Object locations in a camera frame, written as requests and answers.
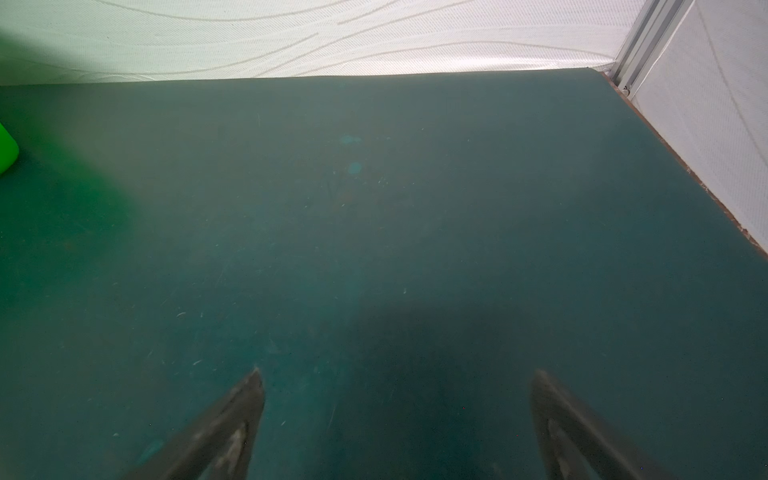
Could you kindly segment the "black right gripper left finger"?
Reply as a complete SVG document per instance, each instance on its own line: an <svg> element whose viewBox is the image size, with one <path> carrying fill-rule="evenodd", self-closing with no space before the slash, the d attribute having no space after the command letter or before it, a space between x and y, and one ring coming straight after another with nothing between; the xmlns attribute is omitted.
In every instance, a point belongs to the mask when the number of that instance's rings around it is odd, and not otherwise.
<svg viewBox="0 0 768 480"><path fill-rule="evenodd" d="M265 405L253 369L126 479L245 479Z"/></svg>

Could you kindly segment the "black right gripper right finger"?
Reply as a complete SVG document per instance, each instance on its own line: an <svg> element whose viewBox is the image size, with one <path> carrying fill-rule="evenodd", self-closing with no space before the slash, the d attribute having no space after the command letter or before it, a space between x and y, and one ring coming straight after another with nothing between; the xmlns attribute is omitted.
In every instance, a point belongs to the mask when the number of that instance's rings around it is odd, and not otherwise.
<svg viewBox="0 0 768 480"><path fill-rule="evenodd" d="M675 475L621 435L557 377L531 382L534 431L549 479L673 479Z"/></svg>

